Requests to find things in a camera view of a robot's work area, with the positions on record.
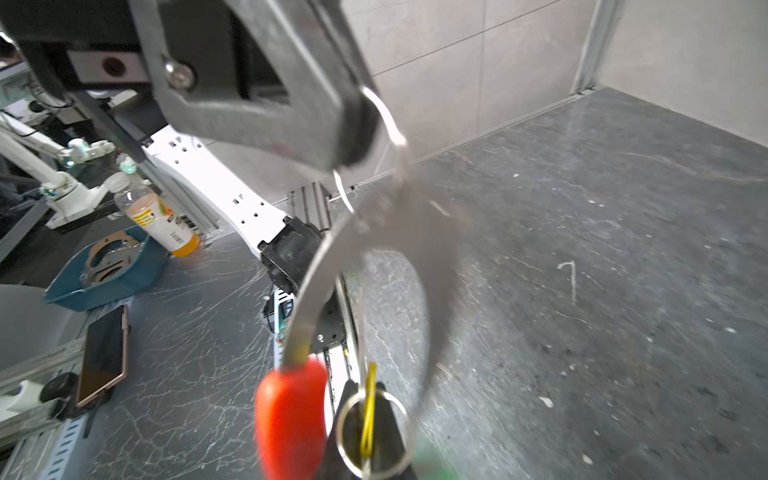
black cable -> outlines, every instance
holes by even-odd
[[[48,107],[48,108],[56,108],[57,109],[56,113],[58,113],[59,111],[63,110],[64,108],[74,107],[74,102],[73,101],[70,101],[68,104],[63,104],[63,105],[51,105],[49,103],[44,102],[43,100],[40,100],[40,97],[38,97],[38,95],[35,93],[35,88],[32,85],[32,76],[31,76],[31,74],[29,75],[29,81],[27,82],[26,87],[29,90],[29,92],[32,93],[32,97],[39,104],[43,105],[44,107]]]
[[[14,117],[13,115],[9,114],[7,111],[5,111],[5,109],[4,109],[4,108],[0,108],[0,111],[1,111],[2,113],[4,113],[4,114],[8,115],[8,116],[9,116],[9,117],[11,117],[11,118],[16,118],[16,117]],[[55,116],[54,116],[53,114],[51,114],[51,116],[50,116],[50,117],[48,117],[48,118],[47,118],[45,121],[47,121],[47,122],[50,122],[50,120],[51,120],[52,118],[55,118]],[[39,133],[41,133],[41,132],[40,132],[40,130],[35,130],[34,128],[30,127],[30,128],[32,128],[32,131],[31,131],[31,132],[29,132],[28,134],[20,134],[20,133],[18,133],[18,132],[17,132],[17,131],[16,131],[16,130],[15,130],[15,129],[14,129],[12,126],[11,126],[11,124],[8,122],[8,119],[7,119],[7,118],[3,117],[3,118],[2,118],[2,120],[5,122],[5,126],[6,126],[6,127],[8,127],[8,129],[9,129],[9,130],[10,130],[10,131],[11,131],[13,134],[15,134],[17,137],[22,137],[22,138],[23,138],[23,137],[30,137],[30,136],[32,136],[32,135],[34,135],[34,134],[39,134]]]

screw head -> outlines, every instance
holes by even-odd
[[[101,63],[101,67],[111,77],[119,78],[125,75],[125,64],[120,58],[107,57]]]
[[[192,68],[175,60],[165,62],[165,79],[176,90],[189,90],[196,80]]]

key ring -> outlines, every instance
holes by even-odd
[[[406,407],[397,399],[397,397],[395,397],[392,393],[382,389],[376,389],[376,396],[395,404],[395,406],[402,413],[403,418],[405,418],[406,424],[408,423],[408,413],[406,412]],[[344,422],[346,421],[346,417],[352,410],[352,407],[363,401],[365,397],[366,394],[364,391],[355,392],[355,394],[350,396],[344,403],[344,406],[339,410],[339,417],[336,419],[336,447],[339,449],[339,454],[341,455],[341,459],[344,461],[344,465],[346,465],[350,472],[360,478],[365,478],[362,476],[362,469],[355,465],[355,462],[352,461],[352,459],[347,454],[346,449],[344,448],[343,426]],[[385,478],[393,477],[405,470],[406,467],[408,467],[408,464],[411,462],[411,450],[409,448],[410,444],[408,441],[409,440],[405,440],[402,455],[400,455],[400,459],[396,464],[384,470],[383,472],[370,472],[370,475],[367,477],[368,480],[384,480]]]

metal key ring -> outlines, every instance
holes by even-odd
[[[449,345],[452,301],[458,283],[458,222],[436,198],[439,197],[428,194],[426,186],[408,180],[384,193],[383,199],[366,199],[358,209],[359,216],[349,215],[332,227],[304,277],[280,366],[281,370],[290,371],[306,364],[317,319],[338,275],[358,265],[370,249],[399,251],[421,280],[429,325],[422,384],[406,422],[407,445],[413,445],[414,420],[423,414],[429,390],[439,373],[438,362]]]
[[[336,447],[339,449],[339,455],[341,455],[342,460],[344,461],[344,464],[349,469],[350,472],[352,472],[355,476],[363,478],[362,476],[362,469],[355,465],[355,462],[352,461],[352,459],[349,457],[349,455],[346,453],[346,449],[344,448],[344,422],[346,421],[346,417],[348,416],[349,412],[352,410],[352,407],[356,404],[360,403],[364,398],[366,394],[364,391],[358,391],[355,392],[354,395],[350,396],[347,401],[344,403],[344,406],[339,410],[339,417],[336,419]],[[403,418],[405,418],[406,423],[408,422],[408,414],[406,413],[406,408],[400,402],[392,393],[387,392],[386,390],[382,389],[376,389],[376,396],[382,397],[384,400],[387,400],[391,403],[394,403],[395,406],[400,410],[402,413]],[[403,445],[403,452],[402,455],[400,455],[400,459],[397,461],[396,464],[389,467],[388,469],[384,470],[383,472],[371,472],[370,476],[368,476],[368,480],[385,480],[385,478],[390,478],[398,473],[402,472],[406,469],[408,464],[411,462],[411,452],[409,447],[409,444],[406,443],[407,440],[404,440]]]

yellow wire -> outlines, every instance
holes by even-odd
[[[362,438],[360,439],[360,455],[363,458],[373,456],[373,410],[376,407],[376,364],[368,363],[368,378],[366,379],[366,406],[362,421]]]

